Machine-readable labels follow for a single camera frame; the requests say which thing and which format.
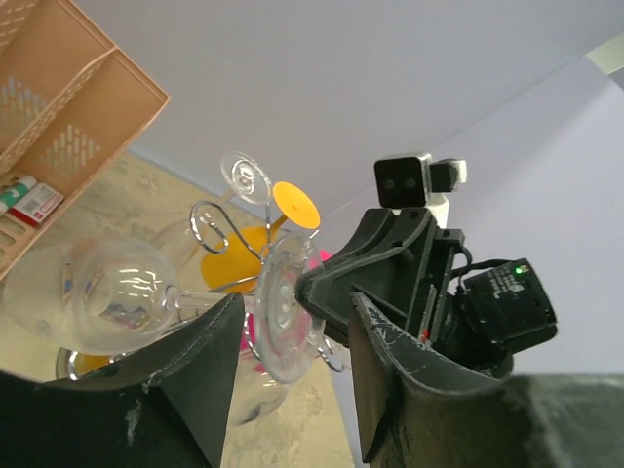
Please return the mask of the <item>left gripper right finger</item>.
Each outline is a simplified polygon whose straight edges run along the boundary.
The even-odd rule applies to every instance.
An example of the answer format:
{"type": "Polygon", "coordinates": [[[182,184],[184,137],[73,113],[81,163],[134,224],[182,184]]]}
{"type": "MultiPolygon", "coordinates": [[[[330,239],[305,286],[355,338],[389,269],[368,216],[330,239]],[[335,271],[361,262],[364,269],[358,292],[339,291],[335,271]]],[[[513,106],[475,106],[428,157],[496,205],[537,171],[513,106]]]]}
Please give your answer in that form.
{"type": "Polygon", "coordinates": [[[466,369],[352,295],[349,346],[363,460],[372,467],[619,467],[619,374],[466,369]]]}

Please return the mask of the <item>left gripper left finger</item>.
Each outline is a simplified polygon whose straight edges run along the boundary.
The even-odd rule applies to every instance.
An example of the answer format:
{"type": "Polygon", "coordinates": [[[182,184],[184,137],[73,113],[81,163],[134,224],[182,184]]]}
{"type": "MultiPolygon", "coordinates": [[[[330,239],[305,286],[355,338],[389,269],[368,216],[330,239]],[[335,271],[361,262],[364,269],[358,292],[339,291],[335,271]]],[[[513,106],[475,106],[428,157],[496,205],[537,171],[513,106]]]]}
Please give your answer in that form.
{"type": "Polygon", "coordinates": [[[1,374],[4,467],[217,467],[245,316],[228,294],[184,328],[78,380],[1,374]]]}

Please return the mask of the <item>orange plastic goblet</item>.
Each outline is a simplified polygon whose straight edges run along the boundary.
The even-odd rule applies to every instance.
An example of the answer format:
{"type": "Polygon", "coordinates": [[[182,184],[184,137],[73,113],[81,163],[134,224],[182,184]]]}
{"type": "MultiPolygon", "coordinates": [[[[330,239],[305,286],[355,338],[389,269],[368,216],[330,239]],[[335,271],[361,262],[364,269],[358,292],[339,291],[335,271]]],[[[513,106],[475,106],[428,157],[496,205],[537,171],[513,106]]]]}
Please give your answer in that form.
{"type": "Polygon", "coordinates": [[[320,213],[311,198],[299,187],[279,181],[272,189],[273,199],[282,214],[265,226],[248,226],[227,235],[224,253],[207,253],[200,264],[202,278],[209,290],[223,293],[250,293],[256,286],[261,261],[269,245],[278,239],[284,223],[303,229],[317,229],[320,213]]]}

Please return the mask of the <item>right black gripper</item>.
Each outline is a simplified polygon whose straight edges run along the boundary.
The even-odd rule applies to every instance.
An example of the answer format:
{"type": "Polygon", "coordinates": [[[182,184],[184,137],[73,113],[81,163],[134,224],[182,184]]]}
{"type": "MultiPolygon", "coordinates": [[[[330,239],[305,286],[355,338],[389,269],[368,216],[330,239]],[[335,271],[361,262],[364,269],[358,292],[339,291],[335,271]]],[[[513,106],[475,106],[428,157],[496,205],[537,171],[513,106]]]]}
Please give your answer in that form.
{"type": "Polygon", "coordinates": [[[417,340],[431,341],[464,241],[462,230],[440,227],[425,208],[398,215],[369,209],[341,251],[297,280],[296,299],[341,344],[348,342],[353,293],[364,293],[417,340]]]}

